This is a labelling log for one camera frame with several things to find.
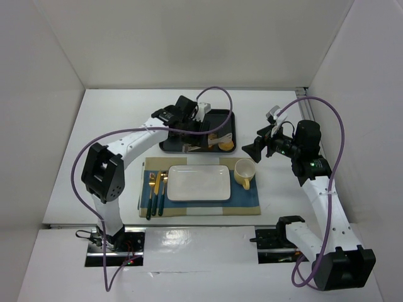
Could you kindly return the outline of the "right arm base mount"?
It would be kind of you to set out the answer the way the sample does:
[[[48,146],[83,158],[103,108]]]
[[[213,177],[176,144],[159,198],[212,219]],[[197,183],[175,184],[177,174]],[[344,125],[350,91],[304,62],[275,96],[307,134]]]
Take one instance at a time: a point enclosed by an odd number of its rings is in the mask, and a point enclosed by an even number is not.
[[[259,264],[292,263],[302,255],[294,244],[281,239],[273,226],[256,227],[249,241],[256,244]]]

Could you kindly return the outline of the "metal tongs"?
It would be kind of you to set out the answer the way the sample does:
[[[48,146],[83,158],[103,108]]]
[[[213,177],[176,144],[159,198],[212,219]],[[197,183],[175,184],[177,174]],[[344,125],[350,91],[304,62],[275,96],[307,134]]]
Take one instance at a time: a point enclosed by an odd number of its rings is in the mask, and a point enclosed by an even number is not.
[[[207,147],[197,147],[197,146],[193,146],[193,145],[189,145],[189,144],[184,144],[182,151],[183,152],[214,152],[215,147],[217,147],[219,151],[222,151],[221,149],[219,149],[219,143],[228,142],[230,140],[233,141],[232,134],[228,133],[222,137],[218,137],[218,139],[215,140],[216,144],[212,148],[208,148],[208,145],[207,145]]]

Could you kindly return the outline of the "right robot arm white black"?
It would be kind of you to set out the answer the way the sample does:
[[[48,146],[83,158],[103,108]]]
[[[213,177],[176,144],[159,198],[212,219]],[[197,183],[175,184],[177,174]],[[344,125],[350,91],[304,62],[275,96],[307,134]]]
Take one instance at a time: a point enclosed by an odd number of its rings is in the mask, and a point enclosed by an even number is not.
[[[242,147],[253,161],[278,153],[288,157],[292,171],[307,195],[322,233],[315,235],[305,220],[298,216],[282,216],[276,225],[279,239],[298,248],[311,264],[312,280],[319,291],[362,288],[376,263],[372,249],[366,249],[351,229],[341,206],[331,168],[320,155],[321,131],[318,123],[302,120],[288,137],[282,123],[269,118],[269,125],[258,130],[250,145]]]

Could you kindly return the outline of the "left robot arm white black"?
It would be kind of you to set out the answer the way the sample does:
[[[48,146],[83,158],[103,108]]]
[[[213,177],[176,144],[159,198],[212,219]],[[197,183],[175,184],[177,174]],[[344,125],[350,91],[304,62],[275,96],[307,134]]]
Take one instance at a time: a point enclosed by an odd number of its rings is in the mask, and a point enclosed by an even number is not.
[[[173,133],[186,143],[206,144],[210,125],[205,116],[210,110],[210,104],[194,101],[169,105],[152,113],[141,127],[126,130],[123,138],[106,145],[92,142],[84,148],[88,154],[81,181],[94,201],[91,211],[104,243],[116,245],[125,230],[118,202],[125,187],[125,169]]]

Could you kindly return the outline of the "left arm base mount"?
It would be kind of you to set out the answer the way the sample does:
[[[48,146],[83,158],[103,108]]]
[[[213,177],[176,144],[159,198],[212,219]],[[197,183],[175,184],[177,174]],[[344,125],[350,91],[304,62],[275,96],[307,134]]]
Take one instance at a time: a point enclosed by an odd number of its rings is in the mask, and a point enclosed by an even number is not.
[[[103,266],[103,238],[96,230],[78,230],[77,238],[88,241],[85,267]],[[106,267],[143,266],[144,263],[144,231],[129,231],[115,244],[106,243]]]

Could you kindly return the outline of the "round bread bun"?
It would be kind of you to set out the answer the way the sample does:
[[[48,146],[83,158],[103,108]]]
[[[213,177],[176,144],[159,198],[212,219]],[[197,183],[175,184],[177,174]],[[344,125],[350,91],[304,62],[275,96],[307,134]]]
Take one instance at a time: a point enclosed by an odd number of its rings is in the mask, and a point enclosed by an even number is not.
[[[225,151],[225,152],[230,152],[231,150],[234,149],[234,147],[235,147],[235,145],[232,140],[230,140],[228,142],[219,143],[219,149],[221,149],[222,151]]]

